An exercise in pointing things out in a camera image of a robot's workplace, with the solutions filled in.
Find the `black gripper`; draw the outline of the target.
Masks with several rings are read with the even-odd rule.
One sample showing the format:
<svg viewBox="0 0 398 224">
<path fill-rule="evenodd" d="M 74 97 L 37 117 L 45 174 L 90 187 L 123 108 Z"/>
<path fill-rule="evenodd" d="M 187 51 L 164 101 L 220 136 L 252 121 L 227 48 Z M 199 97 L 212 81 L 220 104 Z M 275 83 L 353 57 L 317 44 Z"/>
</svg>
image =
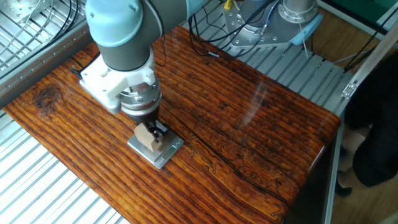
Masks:
<svg viewBox="0 0 398 224">
<path fill-rule="evenodd" d="M 169 132 L 169 127 L 158 120 L 159 111 L 160 105 L 124 106 L 124 112 L 131 120 L 135 123 L 146 123 L 146 128 L 153 135 L 155 143 L 160 143 Z"/>
</svg>

